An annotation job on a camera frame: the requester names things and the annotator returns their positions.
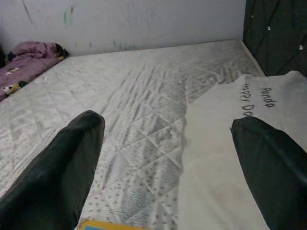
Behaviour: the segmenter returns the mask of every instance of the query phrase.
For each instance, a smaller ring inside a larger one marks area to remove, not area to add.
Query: stuffed toy
[[[23,86],[25,86],[27,84],[27,82],[21,80],[18,84],[13,84],[13,85],[9,85],[9,86],[5,86],[3,87],[3,91],[5,92],[5,94],[8,96],[14,92],[16,92],[17,90],[19,90],[20,88],[22,88]]]

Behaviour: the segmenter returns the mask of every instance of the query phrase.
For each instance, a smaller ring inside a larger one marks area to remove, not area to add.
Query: purple blanket
[[[12,53],[15,57],[0,69],[0,101],[7,96],[4,87],[10,85],[18,87],[20,81],[29,83],[60,62],[55,43],[24,42]]]

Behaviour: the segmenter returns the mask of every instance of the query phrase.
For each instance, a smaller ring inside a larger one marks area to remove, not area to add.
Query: quilted pattern
[[[71,57],[0,103],[0,196],[73,117],[106,120],[82,218],[177,228],[187,103],[242,74],[239,41]]]

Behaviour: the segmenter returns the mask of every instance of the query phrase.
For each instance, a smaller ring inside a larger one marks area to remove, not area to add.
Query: dark headboard
[[[307,0],[247,0],[244,43],[267,76],[307,76]]]

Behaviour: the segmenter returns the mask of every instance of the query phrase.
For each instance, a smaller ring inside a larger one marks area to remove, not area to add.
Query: white t-shirt
[[[212,87],[188,106],[179,229],[268,230],[245,181],[230,127],[255,116],[307,151],[307,78],[291,71]]]

